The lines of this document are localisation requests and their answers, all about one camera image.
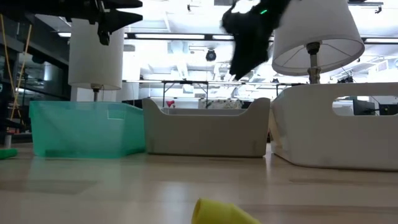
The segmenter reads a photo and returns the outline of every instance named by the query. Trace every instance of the table surface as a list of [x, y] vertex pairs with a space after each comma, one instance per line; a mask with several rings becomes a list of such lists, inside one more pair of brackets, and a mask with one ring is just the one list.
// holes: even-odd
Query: table surface
[[297, 167], [264, 159], [133, 155], [0, 161], [1, 223], [190, 223], [200, 197], [262, 223], [398, 223], [398, 173]]

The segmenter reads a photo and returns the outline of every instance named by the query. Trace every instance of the monitor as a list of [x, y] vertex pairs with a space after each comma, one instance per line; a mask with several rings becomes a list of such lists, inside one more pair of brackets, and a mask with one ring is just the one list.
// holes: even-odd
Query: monitor
[[376, 115], [376, 110], [373, 102], [354, 99], [353, 107], [355, 116]]
[[122, 101], [122, 103], [127, 103], [131, 106], [135, 106], [142, 109], [142, 100], [124, 100]]

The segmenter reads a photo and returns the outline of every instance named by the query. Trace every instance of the lamp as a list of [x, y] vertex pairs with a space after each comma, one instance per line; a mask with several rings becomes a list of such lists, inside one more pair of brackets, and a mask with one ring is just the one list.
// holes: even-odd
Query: lamp
[[92, 89], [94, 101], [100, 90], [120, 90], [123, 74], [123, 29], [113, 32], [104, 46], [98, 42], [97, 26], [73, 20], [68, 78], [71, 86]]
[[275, 30], [272, 68], [319, 83], [321, 72], [353, 62], [364, 50], [347, 0], [294, 0]]

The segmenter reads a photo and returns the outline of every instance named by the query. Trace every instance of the yellow plastic cup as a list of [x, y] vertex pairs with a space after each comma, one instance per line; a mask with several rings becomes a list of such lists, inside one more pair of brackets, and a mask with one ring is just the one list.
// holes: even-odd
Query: yellow plastic cup
[[260, 222], [232, 203], [201, 198], [195, 205], [192, 224], [260, 224]]

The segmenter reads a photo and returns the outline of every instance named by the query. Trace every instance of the translucent plastic bin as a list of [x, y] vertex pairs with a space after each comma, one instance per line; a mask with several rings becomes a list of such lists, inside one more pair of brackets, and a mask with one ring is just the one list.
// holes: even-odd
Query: translucent plastic bin
[[29, 116], [37, 156], [119, 158], [145, 151], [144, 116], [134, 106], [32, 101]]

